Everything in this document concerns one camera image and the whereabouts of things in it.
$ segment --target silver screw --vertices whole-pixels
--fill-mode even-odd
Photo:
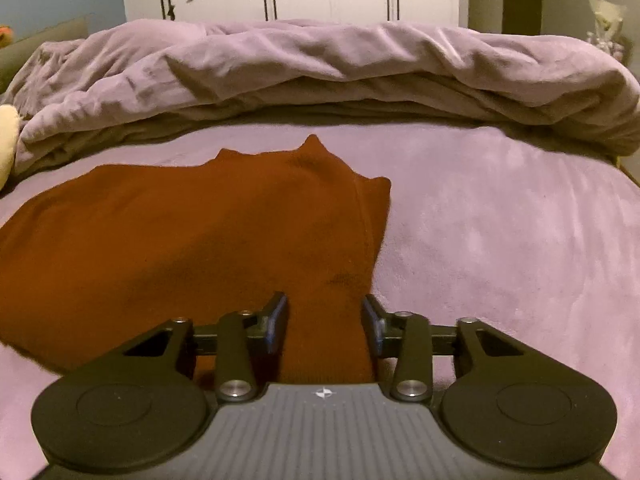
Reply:
[[[427,392],[427,385],[422,381],[407,379],[396,384],[396,390],[405,397],[419,397]]]
[[[227,397],[244,397],[250,391],[251,385],[240,379],[226,381],[220,386],[220,392]]]

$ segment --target gray ribbed plate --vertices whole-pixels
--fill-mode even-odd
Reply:
[[[42,478],[97,479],[52,468]],[[376,384],[272,384],[223,406],[182,454],[126,480],[610,480],[595,464],[536,474],[482,462],[452,443],[430,410],[387,399]]]

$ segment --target brown garment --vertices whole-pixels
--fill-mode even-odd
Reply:
[[[102,166],[0,229],[0,339],[69,370],[161,322],[290,302],[279,380],[370,381],[360,325],[390,182],[310,136],[192,168]]]

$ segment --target blanket fold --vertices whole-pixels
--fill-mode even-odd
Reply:
[[[573,38],[403,22],[140,20],[44,45],[4,102],[26,118],[14,165],[21,178],[88,150],[278,105],[549,125],[629,155],[640,144],[639,97],[626,68]]]
[[[0,229],[0,340],[69,370],[167,319],[212,323],[283,290],[279,380],[371,381],[359,305],[389,191],[316,136],[197,167],[101,166]]]

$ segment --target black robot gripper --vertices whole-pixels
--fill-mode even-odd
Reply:
[[[61,470],[90,474],[86,478],[135,478],[126,475],[177,460],[200,440],[209,442],[207,428],[224,420],[220,410],[264,410],[287,319],[283,293],[259,312],[232,312],[217,324],[194,327],[188,319],[174,319],[57,380],[31,413],[36,438],[58,468],[43,478],[85,478]],[[373,402],[368,410],[398,402],[427,410],[437,421],[438,433],[430,438],[522,472],[505,478],[597,464],[612,437],[616,407],[603,387],[484,322],[463,318],[453,327],[431,325],[411,312],[388,313],[371,295],[362,301],[361,320],[372,361],[398,359],[392,379],[375,388],[382,400],[371,400],[367,385],[354,386],[366,390],[358,398]],[[192,380],[201,355],[216,355],[210,392]],[[440,402],[433,395],[434,356],[452,356],[456,373]],[[340,390],[323,387],[321,393],[332,388]],[[357,396],[354,391],[348,395]],[[309,413],[324,409],[312,406],[311,399],[318,401],[313,393]],[[216,441],[210,445],[215,449]],[[194,453],[194,460],[207,460]],[[602,472],[591,478],[612,478],[597,468]]]

